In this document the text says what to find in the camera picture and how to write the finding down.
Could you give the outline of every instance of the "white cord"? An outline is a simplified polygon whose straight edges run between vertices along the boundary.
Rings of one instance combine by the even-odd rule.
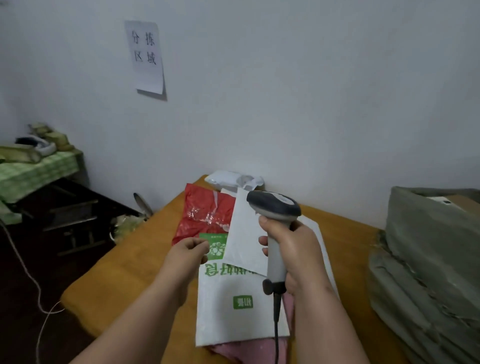
[[[43,328],[45,327],[45,324],[47,323],[48,316],[51,314],[57,314],[58,312],[62,312],[65,309],[62,309],[60,311],[52,312],[52,310],[55,308],[56,305],[58,305],[60,301],[58,301],[56,304],[53,305],[52,308],[50,308],[50,311],[47,312],[47,317],[45,317],[45,321],[43,322],[42,328],[40,329],[40,333],[38,334],[38,339],[36,340],[36,347],[35,347],[35,362],[36,364],[40,364],[40,338],[42,337],[42,332]]]
[[[10,233],[8,232],[8,229],[7,229],[7,226],[5,225],[5,223],[0,219],[0,225],[3,227],[3,230],[5,231],[5,234],[7,234],[7,238],[8,238],[8,241],[10,242],[10,245],[12,246],[12,249],[13,251],[15,252],[15,254],[17,255],[17,258],[18,260],[20,260],[20,264],[22,265],[22,267],[24,268],[24,271],[25,271],[25,274],[32,280],[32,282],[36,285],[36,288],[38,290],[38,298],[37,298],[37,301],[36,301],[36,305],[38,306],[38,309],[40,310],[40,312],[44,313],[44,314],[57,314],[59,312],[62,312],[63,310],[60,310],[60,311],[55,311],[55,312],[48,312],[48,311],[45,311],[42,307],[42,304],[40,303],[40,297],[42,295],[42,289],[40,288],[40,285],[38,284],[38,282],[35,280],[35,278],[32,277],[32,275],[28,272],[28,269],[27,267],[25,266],[25,263],[22,259],[22,257],[20,256],[20,253],[18,253],[18,250],[17,248],[15,247],[15,244],[13,243],[13,240],[12,240],[12,237],[10,236]]]
[[[5,231],[5,234],[7,235],[8,241],[10,242],[10,245],[12,246],[13,251],[17,255],[18,260],[20,260],[20,264],[22,264],[22,267],[24,268],[25,274],[32,280],[32,282],[36,285],[36,288],[38,289],[38,298],[37,298],[37,301],[36,301],[38,309],[40,310],[40,312],[42,312],[44,314],[47,314],[47,317],[45,317],[45,321],[43,322],[42,328],[40,329],[40,333],[38,334],[38,339],[36,341],[36,348],[35,348],[35,361],[36,361],[36,364],[40,364],[40,338],[42,336],[43,328],[45,327],[45,324],[47,323],[48,316],[53,315],[53,314],[58,314],[62,311],[65,311],[65,309],[63,308],[59,311],[52,312],[53,309],[55,308],[55,306],[57,306],[60,303],[60,301],[58,301],[56,304],[54,304],[53,307],[50,308],[50,311],[48,311],[48,312],[45,311],[42,308],[42,304],[40,303],[40,297],[42,295],[42,289],[40,288],[40,285],[35,280],[35,278],[33,278],[32,275],[28,272],[28,269],[25,266],[25,263],[24,263],[22,257],[20,256],[20,253],[18,252],[15,244],[13,243],[12,237],[10,236],[10,233],[7,229],[7,226],[5,225],[5,223],[1,219],[0,219],[0,225],[3,227],[3,230]]]

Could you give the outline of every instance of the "forearm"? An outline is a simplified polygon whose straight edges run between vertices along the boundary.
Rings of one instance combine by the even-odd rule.
[[[328,279],[299,289],[295,295],[299,364],[366,364],[355,329]]]
[[[156,280],[72,364],[158,364],[178,309],[176,289]]]

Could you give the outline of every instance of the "person's right arm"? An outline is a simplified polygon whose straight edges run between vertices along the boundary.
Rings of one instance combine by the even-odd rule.
[[[367,364],[352,322],[328,279],[315,233],[294,222],[292,230],[260,217],[260,226],[278,241],[287,268],[285,285],[295,296],[295,335],[299,364]],[[267,245],[267,237],[259,238]]]

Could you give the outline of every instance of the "brown cardboard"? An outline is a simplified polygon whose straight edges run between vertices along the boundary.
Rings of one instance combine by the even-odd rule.
[[[468,197],[459,194],[453,194],[451,196],[445,197],[448,198],[448,200],[451,201],[452,204],[457,205],[462,210],[470,214],[480,216],[480,204],[473,200],[470,200]]]

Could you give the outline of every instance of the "green printed logo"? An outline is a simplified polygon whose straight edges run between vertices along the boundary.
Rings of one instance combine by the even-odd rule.
[[[207,239],[210,244],[210,251],[207,254],[208,260],[223,259],[223,253],[227,245],[228,234],[198,234],[199,237]]]
[[[220,268],[220,271],[218,270],[217,264],[216,263],[206,263],[205,264],[205,275],[209,277],[216,276],[218,273],[220,273],[221,276],[226,276],[226,275],[245,275],[247,273],[251,274],[256,274],[254,272],[250,272],[249,270],[246,270],[244,268],[239,268],[236,266],[232,266],[230,264],[225,264],[222,263],[222,267]]]
[[[233,297],[233,309],[242,310],[244,308],[253,308],[252,296],[234,296]]]

